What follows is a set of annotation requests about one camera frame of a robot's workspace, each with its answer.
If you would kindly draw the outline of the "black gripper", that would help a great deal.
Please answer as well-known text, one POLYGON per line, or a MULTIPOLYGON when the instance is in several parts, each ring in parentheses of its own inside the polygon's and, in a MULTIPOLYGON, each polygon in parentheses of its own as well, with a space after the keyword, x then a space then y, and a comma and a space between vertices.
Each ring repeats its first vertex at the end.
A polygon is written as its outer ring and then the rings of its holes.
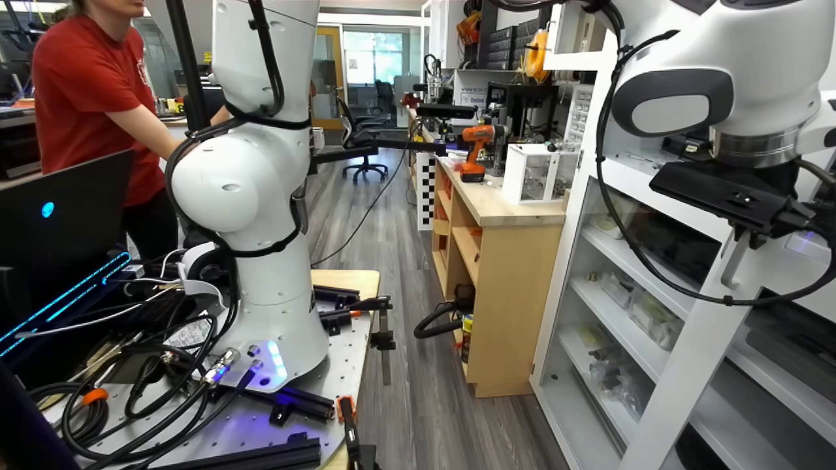
POLYGON ((833 241, 833 212, 796 198, 802 162, 779 166, 728 166, 714 160, 670 162, 650 187, 727 218, 756 241, 815 232, 833 241))

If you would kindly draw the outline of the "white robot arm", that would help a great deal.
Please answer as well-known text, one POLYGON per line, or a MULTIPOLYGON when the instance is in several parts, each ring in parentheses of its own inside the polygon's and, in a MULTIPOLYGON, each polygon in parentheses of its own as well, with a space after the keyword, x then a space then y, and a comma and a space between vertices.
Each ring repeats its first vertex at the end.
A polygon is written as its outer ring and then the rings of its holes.
MULTIPOLYGON (((312 166, 321 0, 215 0, 215 72, 231 121, 181 143, 171 198, 232 256, 235 310, 211 346, 215 387, 274 393, 317 370, 304 186, 312 166)), ((723 174, 782 166, 833 143, 821 77, 833 0, 586 0, 611 16, 619 66, 600 117, 642 139, 714 132, 723 174)))

